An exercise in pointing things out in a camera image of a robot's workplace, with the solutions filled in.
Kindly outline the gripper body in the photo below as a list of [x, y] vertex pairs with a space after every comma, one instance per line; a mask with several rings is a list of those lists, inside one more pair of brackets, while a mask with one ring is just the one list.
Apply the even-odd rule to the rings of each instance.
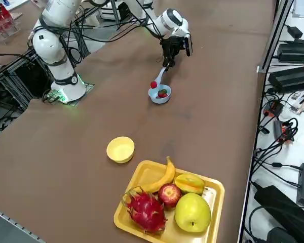
[[179, 53], [184, 50], [184, 38], [179, 36], [170, 36], [161, 40], [163, 53]]

